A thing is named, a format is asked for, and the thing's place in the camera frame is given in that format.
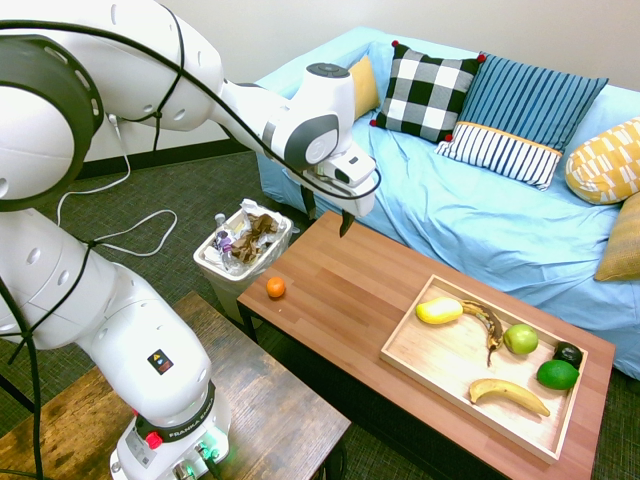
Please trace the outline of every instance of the baseboard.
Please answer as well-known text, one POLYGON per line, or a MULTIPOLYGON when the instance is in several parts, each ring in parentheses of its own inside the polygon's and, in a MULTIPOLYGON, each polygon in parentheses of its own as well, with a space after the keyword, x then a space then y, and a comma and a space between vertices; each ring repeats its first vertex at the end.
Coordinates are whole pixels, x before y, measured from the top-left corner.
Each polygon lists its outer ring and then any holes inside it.
MULTIPOLYGON (((235 140, 225 139, 183 147, 166 148, 157 150, 156 152, 134 153, 128 155, 128 158, 131 169, 140 170, 143 168, 172 165, 175 163, 200 160, 202 158, 222 157, 248 151, 249 149, 247 147, 235 140)), ((124 157, 113 157, 104 160, 95 160, 93 162, 85 162, 80 174, 76 178, 81 180, 126 171, 127 166, 124 162, 124 157)))

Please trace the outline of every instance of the wooden tray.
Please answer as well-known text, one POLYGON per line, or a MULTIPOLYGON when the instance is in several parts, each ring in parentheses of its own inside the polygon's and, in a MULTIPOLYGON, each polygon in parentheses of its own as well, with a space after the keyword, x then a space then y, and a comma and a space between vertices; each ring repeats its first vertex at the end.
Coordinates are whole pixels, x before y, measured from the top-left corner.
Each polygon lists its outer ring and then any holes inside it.
POLYGON ((536 372, 542 363, 551 360, 561 340, 532 322, 433 275, 385 343, 380 357, 551 464, 560 458, 587 359, 587 352, 583 350, 581 375, 571 390, 543 387, 536 380, 536 372), (486 305, 500 318, 504 331, 516 323, 531 325, 538 333, 538 348, 529 355, 514 355, 503 345, 493 352, 491 367, 487 367, 487 329, 474 316, 463 314, 442 325, 429 325, 418 319, 416 305, 437 297, 474 300, 486 305), (551 415, 543 417, 495 396, 471 404, 469 385, 474 380, 491 377, 529 389, 543 401, 551 415))

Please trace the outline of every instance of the green apple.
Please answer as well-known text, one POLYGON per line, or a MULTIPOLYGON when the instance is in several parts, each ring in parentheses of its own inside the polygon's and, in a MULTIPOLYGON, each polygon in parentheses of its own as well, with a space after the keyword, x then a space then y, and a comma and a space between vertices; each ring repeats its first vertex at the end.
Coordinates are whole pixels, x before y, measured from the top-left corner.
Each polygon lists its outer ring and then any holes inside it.
POLYGON ((517 355, 526 355, 538 348, 538 334, 526 323, 512 325, 503 338, 507 348, 517 355))

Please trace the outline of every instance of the pillow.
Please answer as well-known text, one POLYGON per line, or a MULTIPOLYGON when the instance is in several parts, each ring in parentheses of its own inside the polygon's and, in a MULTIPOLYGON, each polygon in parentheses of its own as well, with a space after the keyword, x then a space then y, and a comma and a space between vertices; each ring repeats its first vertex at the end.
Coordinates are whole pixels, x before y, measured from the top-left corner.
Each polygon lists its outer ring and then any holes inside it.
POLYGON ((434 143, 444 140, 455 127, 480 62, 431 58, 397 42, 393 46, 389 88, 375 125, 434 143))
POLYGON ((640 279, 640 195, 631 195, 622 204, 594 278, 640 279))
POLYGON ((580 145, 567 159, 565 178, 589 203, 622 202, 640 191, 640 117, 580 145))
POLYGON ((369 110, 378 108, 380 100, 369 57, 365 55, 362 60, 349 69, 349 72, 356 87, 356 116, 354 120, 357 120, 369 110))
POLYGON ((607 78, 486 55, 453 132, 436 153, 546 190, 607 78))

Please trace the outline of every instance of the light blue sofa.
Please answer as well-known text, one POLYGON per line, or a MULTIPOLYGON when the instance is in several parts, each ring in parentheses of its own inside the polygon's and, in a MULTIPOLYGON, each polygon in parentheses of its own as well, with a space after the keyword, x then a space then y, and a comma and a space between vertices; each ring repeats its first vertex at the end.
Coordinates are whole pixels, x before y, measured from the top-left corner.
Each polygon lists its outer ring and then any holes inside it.
MULTIPOLYGON (((371 59, 378 96, 385 97, 391 42, 434 57, 469 52, 356 28, 287 63, 258 84, 290 98, 305 67, 315 62, 351 67, 371 59)), ((383 175, 376 206, 364 225, 509 293, 617 347, 615 367, 640 379, 640 282, 596 282, 620 205, 593 206, 566 186, 566 157, 585 140, 640 115, 640 93, 605 87, 578 127, 547 191, 434 153, 417 137, 369 126, 376 111, 353 127, 354 140, 383 175)), ((304 211, 300 187, 284 169, 259 156, 264 192, 304 211)), ((318 215, 336 207, 316 197, 318 215)))

